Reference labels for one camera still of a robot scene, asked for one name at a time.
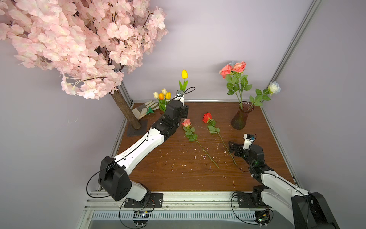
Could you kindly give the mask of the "orange yellow tulip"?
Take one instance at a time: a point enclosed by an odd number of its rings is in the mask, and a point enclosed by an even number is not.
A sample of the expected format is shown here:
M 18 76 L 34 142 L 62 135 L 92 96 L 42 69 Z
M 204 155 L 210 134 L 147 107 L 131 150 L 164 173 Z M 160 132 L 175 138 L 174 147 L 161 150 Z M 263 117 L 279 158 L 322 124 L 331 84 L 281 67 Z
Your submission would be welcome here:
M 166 111 L 167 100 L 163 93 L 159 93 L 159 108 L 164 113 Z

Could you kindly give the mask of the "pink tulip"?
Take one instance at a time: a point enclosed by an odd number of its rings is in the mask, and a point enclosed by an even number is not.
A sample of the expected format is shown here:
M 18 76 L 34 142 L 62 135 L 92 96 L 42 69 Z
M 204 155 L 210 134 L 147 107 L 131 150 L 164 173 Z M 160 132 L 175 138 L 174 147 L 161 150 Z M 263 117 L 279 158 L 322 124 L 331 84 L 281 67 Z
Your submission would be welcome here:
M 201 145 L 198 140 L 198 134 L 195 133 L 195 128 L 192 126 L 192 122 L 190 119 L 184 119 L 181 123 L 183 126 L 183 130 L 185 131 L 185 137 L 189 142 L 195 142 L 199 145 L 199 147 L 204 151 L 205 155 L 214 163 L 214 165 L 219 169 L 219 165 L 214 161 L 214 159 L 208 154 L 206 149 Z

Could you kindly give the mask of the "red tulip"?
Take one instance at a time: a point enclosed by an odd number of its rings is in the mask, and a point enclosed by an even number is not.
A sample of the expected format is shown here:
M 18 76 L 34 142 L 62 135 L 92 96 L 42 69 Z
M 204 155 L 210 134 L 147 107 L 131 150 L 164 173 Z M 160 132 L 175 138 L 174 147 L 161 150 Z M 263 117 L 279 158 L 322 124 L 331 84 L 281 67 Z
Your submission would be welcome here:
M 213 116 L 211 113 L 205 113 L 203 115 L 203 122 L 205 124 L 207 124 L 207 129 L 209 130 L 209 132 L 212 134 L 212 135 L 218 135 L 221 142 L 223 143 L 223 146 L 225 147 L 225 150 L 226 150 L 226 153 L 230 156 L 230 158 L 232 159 L 232 162 L 234 163 L 234 165 L 237 165 L 234 157 L 232 154 L 230 154 L 229 152 L 229 148 L 228 146 L 226 145 L 224 139 L 222 138 L 221 134 L 220 134 L 220 128 L 216 127 L 216 121 L 213 119 Z

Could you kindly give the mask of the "dark pink glass vase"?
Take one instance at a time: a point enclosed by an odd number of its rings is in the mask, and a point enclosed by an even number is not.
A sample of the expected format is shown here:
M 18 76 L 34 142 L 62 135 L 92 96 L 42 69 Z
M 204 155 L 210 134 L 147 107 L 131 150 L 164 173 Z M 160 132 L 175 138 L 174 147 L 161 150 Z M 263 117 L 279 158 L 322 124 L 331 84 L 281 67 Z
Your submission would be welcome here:
M 246 126 L 249 113 L 254 109 L 251 102 L 243 101 L 242 106 L 239 106 L 238 112 L 231 121 L 231 126 L 236 130 L 242 130 Z

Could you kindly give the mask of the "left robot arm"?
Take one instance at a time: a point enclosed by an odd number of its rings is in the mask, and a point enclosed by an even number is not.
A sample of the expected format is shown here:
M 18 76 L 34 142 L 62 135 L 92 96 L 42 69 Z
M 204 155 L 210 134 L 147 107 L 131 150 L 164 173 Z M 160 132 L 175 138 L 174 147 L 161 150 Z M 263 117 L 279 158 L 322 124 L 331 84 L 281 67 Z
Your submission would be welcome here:
M 142 206 L 150 201 L 151 191 L 130 180 L 135 167 L 155 148 L 167 141 L 179 128 L 182 118 L 188 116 L 188 106 L 179 96 L 171 100 L 166 112 L 154 122 L 147 133 L 136 143 L 115 157 L 106 156 L 100 166 L 98 183 L 115 201 L 133 199 Z

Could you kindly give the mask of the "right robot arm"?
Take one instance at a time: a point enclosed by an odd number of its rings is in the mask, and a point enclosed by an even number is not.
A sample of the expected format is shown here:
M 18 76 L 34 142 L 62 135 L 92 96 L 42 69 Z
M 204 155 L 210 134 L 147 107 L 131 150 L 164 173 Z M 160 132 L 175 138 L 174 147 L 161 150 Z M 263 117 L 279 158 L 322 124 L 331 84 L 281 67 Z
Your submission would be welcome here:
M 260 183 L 253 188 L 253 204 L 273 208 L 296 229 L 339 227 L 325 197 L 318 192 L 302 189 L 281 177 L 265 163 L 260 146 L 251 142 L 229 142 L 229 151 L 249 165 L 249 173 Z

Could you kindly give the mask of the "small green garden tool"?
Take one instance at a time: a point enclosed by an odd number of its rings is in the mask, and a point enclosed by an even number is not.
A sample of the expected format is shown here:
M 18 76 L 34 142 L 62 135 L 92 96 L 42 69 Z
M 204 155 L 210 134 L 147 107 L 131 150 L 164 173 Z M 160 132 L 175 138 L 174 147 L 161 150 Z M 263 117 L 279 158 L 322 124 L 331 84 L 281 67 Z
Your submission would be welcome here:
M 154 113 L 154 110 L 151 107 L 149 107 L 147 109 L 146 115 L 153 114 L 153 113 Z

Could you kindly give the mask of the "beige gardening gloves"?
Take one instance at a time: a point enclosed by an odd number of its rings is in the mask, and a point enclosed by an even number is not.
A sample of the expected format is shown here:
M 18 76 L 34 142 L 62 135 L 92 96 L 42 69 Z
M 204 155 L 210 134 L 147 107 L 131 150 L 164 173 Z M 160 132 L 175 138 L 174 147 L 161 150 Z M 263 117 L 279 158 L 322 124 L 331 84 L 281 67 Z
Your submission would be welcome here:
M 134 116 L 140 120 L 146 116 L 147 109 L 151 107 L 154 111 L 159 109 L 159 105 L 155 101 L 146 102 L 132 110 Z

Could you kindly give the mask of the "right circuit board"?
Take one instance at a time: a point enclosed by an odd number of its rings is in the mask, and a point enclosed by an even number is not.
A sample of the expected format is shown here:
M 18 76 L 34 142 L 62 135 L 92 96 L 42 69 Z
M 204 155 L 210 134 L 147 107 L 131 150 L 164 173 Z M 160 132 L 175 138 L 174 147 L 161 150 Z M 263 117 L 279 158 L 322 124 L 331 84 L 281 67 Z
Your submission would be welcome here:
M 270 211 L 255 211 L 254 212 L 254 222 L 256 222 L 260 227 L 267 227 L 268 223 L 271 221 Z

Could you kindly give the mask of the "circuit board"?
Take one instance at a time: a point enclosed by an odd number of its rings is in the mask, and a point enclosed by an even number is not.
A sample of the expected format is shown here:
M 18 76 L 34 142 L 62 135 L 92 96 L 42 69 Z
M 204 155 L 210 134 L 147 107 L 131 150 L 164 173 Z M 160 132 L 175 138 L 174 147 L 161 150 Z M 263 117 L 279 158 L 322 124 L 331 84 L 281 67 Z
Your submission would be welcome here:
M 136 228 L 142 228 L 147 225 L 150 218 L 150 212 L 148 211 L 135 211 L 132 220 Z
M 271 221 L 270 211 L 255 211 L 254 212 L 254 222 L 256 222 L 260 227 L 267 227 L 268 223 Z

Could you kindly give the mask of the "pink cherry blossom tree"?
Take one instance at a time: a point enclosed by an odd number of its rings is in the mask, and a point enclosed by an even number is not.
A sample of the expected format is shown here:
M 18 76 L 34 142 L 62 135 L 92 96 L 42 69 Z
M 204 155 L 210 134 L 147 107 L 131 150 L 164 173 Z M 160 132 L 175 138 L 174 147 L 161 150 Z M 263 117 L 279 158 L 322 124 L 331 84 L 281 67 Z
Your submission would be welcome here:
M 1 1 L 1 39 L 23 66 L 57 69 L 66 94 L 111 95 L 138 129 L 120 87 L 167 34 L 165 18 L 149 1 Z

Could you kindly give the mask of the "left circuit board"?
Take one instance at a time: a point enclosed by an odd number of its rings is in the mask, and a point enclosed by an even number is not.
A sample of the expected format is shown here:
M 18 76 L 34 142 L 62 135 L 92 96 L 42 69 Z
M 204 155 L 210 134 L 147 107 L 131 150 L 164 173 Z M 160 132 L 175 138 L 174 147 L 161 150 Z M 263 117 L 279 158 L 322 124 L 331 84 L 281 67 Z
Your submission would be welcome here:
M 132 220 L 136 228 L 142 228 L 147 225 L 150 218 L 150 212 L 148 211 L 135 211 Z

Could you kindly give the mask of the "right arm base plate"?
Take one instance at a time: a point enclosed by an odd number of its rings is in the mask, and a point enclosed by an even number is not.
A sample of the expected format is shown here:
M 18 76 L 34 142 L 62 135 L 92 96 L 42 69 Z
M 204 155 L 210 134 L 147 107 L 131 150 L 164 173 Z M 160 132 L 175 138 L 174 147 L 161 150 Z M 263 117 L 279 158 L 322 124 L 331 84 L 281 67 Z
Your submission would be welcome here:
M 237 203 L 240 209 L 265 209 L 267 205 L 261 203 L 259 200 L 256 200 L 252 193 L 245 192 L 237 192 Z

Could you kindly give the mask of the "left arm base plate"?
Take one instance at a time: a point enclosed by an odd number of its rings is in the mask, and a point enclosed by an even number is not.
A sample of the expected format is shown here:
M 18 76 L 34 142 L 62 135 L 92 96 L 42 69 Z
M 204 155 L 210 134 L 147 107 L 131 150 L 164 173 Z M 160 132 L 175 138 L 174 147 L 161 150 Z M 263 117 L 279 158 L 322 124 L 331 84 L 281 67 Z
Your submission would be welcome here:
M 145 209 L 145 208 L 157 208 L 161 209 L 163 205 L 164 194 L 163 193 L 149 193 L 143 200 L 137 201 L 131 198 L 127 198 L 124 203 L 126 209 Z

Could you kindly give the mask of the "aluminium front rail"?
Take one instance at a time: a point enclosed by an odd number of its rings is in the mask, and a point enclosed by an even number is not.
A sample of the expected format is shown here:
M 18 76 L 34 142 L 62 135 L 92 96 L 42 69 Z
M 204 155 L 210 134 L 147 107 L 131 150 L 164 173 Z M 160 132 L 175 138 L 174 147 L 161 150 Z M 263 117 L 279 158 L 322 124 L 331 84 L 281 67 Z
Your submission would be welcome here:
M 237 197 L 234 191 L 210 191 L 210 192 L 163 192 L 163 210 L 230 210 L 239 209 L 237 203 Z M 259 195 L 262 200 L 261 203 L 267 205 L 267 208 L 274 207 L 275 204 L 284 204 L 284 209 L 288 210 L 292 206 L 291 203 L 287 203 L 284 198 L 273 191 Z M 100 196 L 91 198 L 87 201 L 84 210 L 119 210 L 124 208 L 124 203 L 127 198 L 123 198 L 119 201 L 114 201 L 111 197 Z M 133 210 L 152 210 L 151 208 L 145 209 L 133 209 Z

